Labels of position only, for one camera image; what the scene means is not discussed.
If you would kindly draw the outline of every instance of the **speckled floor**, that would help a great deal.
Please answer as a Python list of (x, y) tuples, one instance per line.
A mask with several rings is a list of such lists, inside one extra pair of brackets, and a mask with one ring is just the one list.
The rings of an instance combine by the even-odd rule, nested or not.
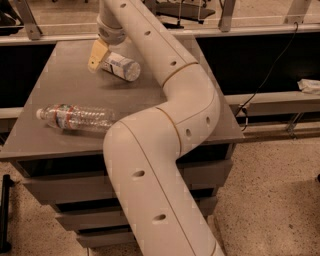
[[(237, 1), (234, 25), (249, 24), (253, 18), (256, 24), (280, 24), (290, 3), (290, 0)], [(218, 0), (210, 4), (217, 15), (205, 25), (217, 24), (221, 14)], [(39, 24), (47, 25), (47, 30), (44, 29), (47, 34), (59, 33), (52, 27), (62, 23), (67, 24), (64, 33), (95, 31), (96, 0), (89, 0), (89, 4), (76, 0), (57, 3), (32, 0), (30, 5)], [(312, 1), (307, 22), (320, 20), (319, 8), (320, 2)], [(83, 21), (88, 25), (77, 25)], [(273, 140), (237, 146), (233, 169), (218, 192), (214, 215), (208, 219), (228, 256), (320, 255), (320, 183), (315, 181), (320, 173), (318, 126), (315, 124), (312, 138), (293, 140), (282, 134)], [(1, 177), (3, 174), (10, 174), (15, 181), (8, 230), (13, 248), (4, 255), (142, 255), (135, 244), (87, 251), (76, 242), (73, 232), (65, 231), (57, 223), (53, 209), (41, 206), (22, 186), (22, 177), (9, 163), (0, 163)]]

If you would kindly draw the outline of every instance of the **gray table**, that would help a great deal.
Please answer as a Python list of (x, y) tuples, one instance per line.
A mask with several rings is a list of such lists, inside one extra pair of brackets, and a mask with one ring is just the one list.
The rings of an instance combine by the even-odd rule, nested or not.
[[(233, 149), (243, 135), (196, 40), (191, 36), (178, 39), (208, 72), (221, 99), (221, 117), (214, 132), (178, 160), (186, 184), (208, 216), (216, 204), (217, 189), (231, 170)], [(41, 204), (58, 212), (56, 219), (66, 230), (77, 232), (84, 247), (134, 242), (106, 176), (104, 134), (51, 128), (36, 119), (37, 109), (55, 103), (110, 107), (120, 119), (166, 100), (129, 39), (112, 50), (140, 63), (142, 73), (133, 83), (104, 71), (90, 73), (87, 62), (92, 44), (90, 40), (57, 43), (0, 152), (0, 161), (10, 161), (22, 173), (26, 188)]]

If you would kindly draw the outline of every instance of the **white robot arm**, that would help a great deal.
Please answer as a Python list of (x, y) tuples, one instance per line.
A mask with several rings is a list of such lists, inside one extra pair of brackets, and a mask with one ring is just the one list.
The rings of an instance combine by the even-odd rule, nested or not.
[(126, 33), (167, 97), (118, 121), (103, 145), (110, 180), (142, 253), (224, 255), (175, 163), (215, 128), (215, 87), (141, 0), (101, 0), (98, 25), (103, 41), (94, 44), (89, 67), (96, 69), (107, 45), (121, 43)]

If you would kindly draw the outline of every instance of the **small bottle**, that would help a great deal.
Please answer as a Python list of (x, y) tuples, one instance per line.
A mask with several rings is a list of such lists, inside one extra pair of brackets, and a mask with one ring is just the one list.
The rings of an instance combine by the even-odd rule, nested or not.
[(112, 109), (68, 104), (55, 104), (38, 109), (36, 116), (46, 120), (48, 125), (54, 128), (103, 133), (116, 122)]
[(101, 68), (128, 82), (135, 81), (141, 72), (138, 62), (111, 51), (101, 62)]

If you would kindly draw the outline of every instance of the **black cable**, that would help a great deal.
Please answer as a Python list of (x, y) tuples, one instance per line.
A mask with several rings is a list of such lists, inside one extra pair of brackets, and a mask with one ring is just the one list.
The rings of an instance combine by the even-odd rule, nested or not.
[(219, 0), (219, 3), (220, 3), (220, 7), (221, 7), (221, 9), (223, 9), (224, 4), (222, 3), (222, 0)]
[(293, 39), (295, 38), (296, 34), (297, 34), (297, 31), (299, 29), (299, 24), (297, 22), (294, 23), (297, 27), (289, 41), (289, 43), (287, 44), (287, 46), (282, 50), (282, 52), (279, 54), (279, 56), (276, 58), (276, 60), (273, 62), (266, 78), (263, 80), (263, 82), (260, 84), (260, 86), (257, 88), (257, 90), (254, 92), (254, 94), (245, 102), (243, 103), (240, 108), (238, 109), (237, 113), (235, 114), (235, 116), (237, 116), (240, 111), (243, 110), (243, 108), (256, 96), (256, 94), (259, 92), (259, 90), (264, 86), (264, 84), (267, 82), (269, 76), (271, 75), (272, 71), (273, 71), (273, 68), (275, 67), (276, 63), (278, 62), (278, 60), (282, 57), (282, 55), (288, 50), (289, 46), (291, 45)]
[(246, 108), (242, 108), (242, 112), (245, 114), (245, 116), (246, 116), (246, 123), (245, 123), (245, 125), (244, 125), (244, 128), (241, 130), (242, 132), (245, 130), (245, 129), (247, 129), (247, 127), (248, 127), (248, 124), (249, 124), (249, 117), (248, 117), (248, 111), (247, 111), (247, 109)]

